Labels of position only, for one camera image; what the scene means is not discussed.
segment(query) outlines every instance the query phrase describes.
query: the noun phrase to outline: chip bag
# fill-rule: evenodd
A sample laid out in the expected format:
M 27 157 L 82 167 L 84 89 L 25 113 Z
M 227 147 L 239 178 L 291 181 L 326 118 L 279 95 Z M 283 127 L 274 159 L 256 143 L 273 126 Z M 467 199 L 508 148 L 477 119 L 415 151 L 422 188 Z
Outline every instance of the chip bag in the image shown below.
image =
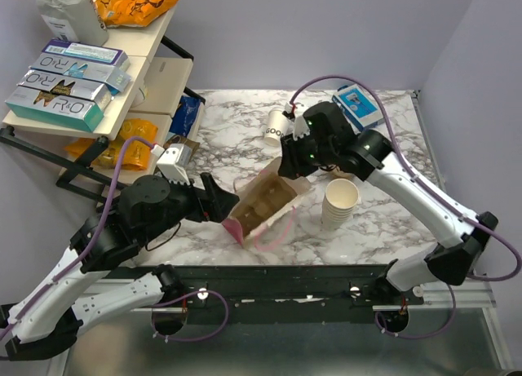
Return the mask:
M 117 158 L 127 139 L 138 135 L 152 144 L 156 138 L 156 133 L 157 127 L 149 121 L 127 119 L 123 122 L 116 139 L 108 144 L 108 148 L 105 149 L 92 164 L 104 169 L 112 169 L 116 166 Z M 93 139 L 89 138 L 80 138 L 78 141 L 67 145 L 65 150 L 73 157 L 79 157 L 91 146 L 93 141 Z M 129 148 L 127 148 L 125 152 L 122 168 L 124 170 L 146 170 L 149 158 L 150 149 L 141 142 L 135 141 L 129 145 Z
M 146 27 L 178 0 L 92 0 L 108 27 Z

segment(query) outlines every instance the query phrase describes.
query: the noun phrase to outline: paper bag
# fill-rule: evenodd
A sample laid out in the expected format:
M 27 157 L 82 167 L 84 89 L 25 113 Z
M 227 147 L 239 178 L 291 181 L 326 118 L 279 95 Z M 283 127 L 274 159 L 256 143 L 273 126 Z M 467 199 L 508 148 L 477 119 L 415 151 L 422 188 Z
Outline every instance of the paper bag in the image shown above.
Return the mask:
M 239 202 L 222 222 L 245 248 L 283 215 L 295 210 L 304 195 L 312 189 L 312 184 L 304 177 L 296 180 L 280 177 L 277 174 L 280 164 L 280 157 L 274 159 L 238 190 Z

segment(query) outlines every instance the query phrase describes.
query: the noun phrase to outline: screw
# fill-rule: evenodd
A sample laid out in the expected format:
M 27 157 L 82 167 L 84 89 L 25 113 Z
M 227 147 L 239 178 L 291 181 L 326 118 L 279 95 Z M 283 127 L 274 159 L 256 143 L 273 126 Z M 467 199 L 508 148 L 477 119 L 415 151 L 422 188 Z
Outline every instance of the screw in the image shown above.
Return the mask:
M 361 290 L 357 286 L 352 286 L 350 288 L 350 295 L 352 299 L 356 299 L 357 297 L 361 296 Z
M 424 290 L 420 286 L 415 286 L 413 289 L 415 297 L 422 297 L 424 295 Z

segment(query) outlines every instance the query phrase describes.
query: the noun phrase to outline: white wall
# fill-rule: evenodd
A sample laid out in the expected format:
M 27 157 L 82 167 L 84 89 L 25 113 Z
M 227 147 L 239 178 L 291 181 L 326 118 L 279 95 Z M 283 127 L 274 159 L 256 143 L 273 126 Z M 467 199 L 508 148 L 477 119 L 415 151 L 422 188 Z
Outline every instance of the white wall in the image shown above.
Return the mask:
M 0 0 L 0 120 L 6 99 L 51 38 L 34 0 Z M 61 151 L 64 139 L 17 133 Z M 0 144 L 0 303 L 16 303 L 55 265 L 91 214 L 88 200 L 57 188 L 58 168 Z M 2 375 L 46 373 L 46 362 L 0 362 Z
M 419 88 L 470 1 L 180 0 L 167 34 L 196 56 L 192 88 L 296 88 L 327 73 Z
M 522 8 L 520 0 L 473 0 L 422 89 L 421 109 L 449 193 L 500 219 L 522 252 Z M 480 268 L 514 267 L 491 241 Z M 522 276 L 493 285 L 503 333 L 522 368 Z

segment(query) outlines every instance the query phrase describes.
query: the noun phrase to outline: orange chip bag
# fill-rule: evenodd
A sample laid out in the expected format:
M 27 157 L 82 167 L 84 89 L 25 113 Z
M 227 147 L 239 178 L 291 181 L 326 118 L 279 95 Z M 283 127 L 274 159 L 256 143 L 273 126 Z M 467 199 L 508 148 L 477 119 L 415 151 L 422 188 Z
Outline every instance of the orange chip bag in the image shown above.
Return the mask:
M 146 27 L 171 9 L 178 0 L 93 0 L 108 27 Z
M 123 122 L 122 128 L 117 133 L 114 141 L 108 144 L 105 149 L 93 162 L 95 166 L 105 169 L 112 169 L 116 166 L 117 158 L 120 155 L 122 146 L 127 139 L 133 135 L 138 135 L 153 143 L 156 138 L 157 127 L 149 121 L 142 119 L 127 119 Z M 86 149 L 91 146 L 93 139 L 80 138 L 76 142 L 65 147 L 65 150 L 72 156 L 78 157 Z M 148 159 L 150 158 L 150 149 L 144 144 L 135 141 L 129 145 L 123 157 L 122 169 L 124 170 L 146 170 Z

